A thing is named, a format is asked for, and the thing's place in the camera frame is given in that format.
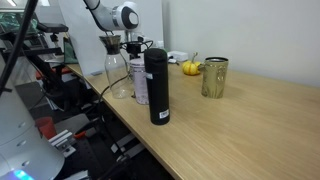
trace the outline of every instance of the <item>small pumpkin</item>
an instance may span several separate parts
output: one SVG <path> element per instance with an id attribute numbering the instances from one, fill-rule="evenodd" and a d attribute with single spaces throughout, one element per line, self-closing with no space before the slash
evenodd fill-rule
<path id="1" fill-rule="evenodd" d="M 200 74 L 200 71 L 198 70 L 198 66 L 201 64 L 198 61 L 194 61 L 194 58 L 198 55 L 198 53 L 193 54 L 192 60 L 188 60 L 182 64 L 182 71 L 184 74 L 189 76 L 194 76 Z"/>

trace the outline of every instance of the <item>black thermos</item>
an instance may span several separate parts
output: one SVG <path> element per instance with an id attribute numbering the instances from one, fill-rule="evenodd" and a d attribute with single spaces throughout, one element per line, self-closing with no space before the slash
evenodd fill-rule
<path id="1" fill-rule="evenodd" d="M 151 122 L 163 125 L 169 122 L 168 57 L 162 49 L 144 52 Z"/>

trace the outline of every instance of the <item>gold metal cup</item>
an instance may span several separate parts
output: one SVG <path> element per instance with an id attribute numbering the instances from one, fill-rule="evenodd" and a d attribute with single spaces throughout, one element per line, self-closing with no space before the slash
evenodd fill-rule
<path id="1" fill-rule="evenodd" d="M 229 60 L 222 57 L 208 57 L 200 67 L 203 72 L 201 94 L 204 97 L 219 99 L 223 96 Z"/>

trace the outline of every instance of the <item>table surface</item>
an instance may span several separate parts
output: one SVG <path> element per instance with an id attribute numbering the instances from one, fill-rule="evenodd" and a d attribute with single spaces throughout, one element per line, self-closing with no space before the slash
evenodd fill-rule
<path id="1" fill-rule="evenodd" d="M 106 74 L 85 79 L 98 93 L 108 85 Z M 103 98 L 176 179 L 320 179 L 319 88 L 231 70 L 223 98 L 203 97 L 201 85 L 169 65 L 163 126 L 148 105 Z"/>

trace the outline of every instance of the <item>white robot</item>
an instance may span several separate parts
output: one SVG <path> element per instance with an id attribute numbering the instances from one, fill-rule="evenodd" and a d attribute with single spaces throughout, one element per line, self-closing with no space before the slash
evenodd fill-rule
<path id="1" fill-rule="evenodd" d="M 101 5 L 100 0 L 84 0 L 84 2 L 102 31 L 128 30 L 126 41 L 138 41 L 140 35 L 136 32 L 140 31 L 139 15 L 135 3 L 125 2 L 121 6 L 108 8 Z M 28 3 L 36 4 L 37 0 L 29 0 Z M 7 83 L 8 79 L 2 78 L 9 77 L 12 71 L 11 69 L 4 72 L 4 66 L 4 62 L 0 62 L 1 80 L 3 80 L 0 84 L 12 91 L 3 91 L 1 87 L 0 180 L 53 179 L 60 172 L 64 157 L 42 138 L 11 82 Z"/>

